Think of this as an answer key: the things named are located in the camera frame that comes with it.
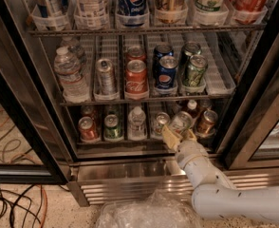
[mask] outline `plastic bottle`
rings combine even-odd
[[[56,53],[54,71],[64,89],[65,99],[72,103],[89,100],[89,87],[80,61],[67,47],[59,47]]]
[[[86,55],[84,53],[84,48],[77,38],[71,36],[63,37],[61,47],[68,47],[69,51],[74,53],[80,60],[82,66],[86,64]]]
[[[134,107],[128,115],[128,138],[130,140],[143,140],[147,137],[146,114],[140,106]]]
[[[183,111],[186,111],[192,117],[191,127],[195,125],[195,121],[199,116],[199,110],[197,107],[197,102],[195,100],[189,100],[187,105],[183,107]]]

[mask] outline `white robotic arm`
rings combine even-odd
[[[193,207],[203,218],[246,217],[279,223],[279,186],[238,190],[196,141],[182,142],[176,160],[195,189]]]

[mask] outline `clear plastic wrap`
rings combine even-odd
[[[106,203],[96,228],[201,228],[193,208],[157,190],[145,201]]]

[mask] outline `bottle cap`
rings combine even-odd
[[[141,114],[142,109],[141,109],[139,106],[136,106],[136,107],[134,107],[133,112],[134,112],[136,115],[139,115],[139,114]]]
[[[196,109],[196,106],[197,106],[197,102],[195,100],[189,100],[189,102],[187,103],[187,107],[189,109]]]
[[[65,37],[63,37],[63,41],[66,41],[66,42],[71,41],[72,39],[73,39],[72,36],[65,36]]]
[[[69,50],[67,49],[67,47],[59,47],[56,50],[56,53],[60,56],[66,55],[69,52]]]

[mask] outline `beige floor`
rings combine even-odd
[[[3,123],[8,116],[5,112],[0,113],[0,123]],[[0,142],[0,163],[11,163],[18,162],[21,164],[27,164],[31,161],[17,159],[19,153],[26,152],[30,150],[30,146],[23,138],[22,134],[18,131],[11,120],[8,120],[0,128],[0,138],[4,136],[10,129],[10,133]],[[39,162],[33,151],[28,152],[28,157],[34,162]],[[9,194],[7,190],[21,194],[28,188],[28,185],[19,184],[1,184],[0,185],[2,194],[4,198],[11,202],[17,200],[17,196]],[[61,187],[57,185],[45,185],[43,186],[46,190],[46,199],[43,201],[43,207],[39,212],[39,219],[44,216],[44,207],[47,203],[46,209],[46,221],[45,228],[94,228],[97,218],[100,215],[101,206],[90,206],[90,207],[80,207],[76,200],[72,197],[69,192],[66,192]],[[38,186],[34,186],[29,190],[26,195],[32,199],[32,204],[29,208],[34,214],[37,213],[40,203],[41,203],[41,190]],[[18,202],[25,208],[28,208],[28,199],[22,198]],[[0,213],[2,211],[3,202],[0,201]],[[6,214],[0,218],[0,227],[7,228],[9,225],[9,212],[10,207]],[[22,208],[14,209],[15,222],[14,227],[40,227],[40,224],[36,221],[33,226],[34,216],[27,214],[24,221],[26,211]],[[203,227],[205,228],[279,228],[278,225],[265,224],[259,221],[254,221],[246,218],[230,218],[224,220],[203,220]]]

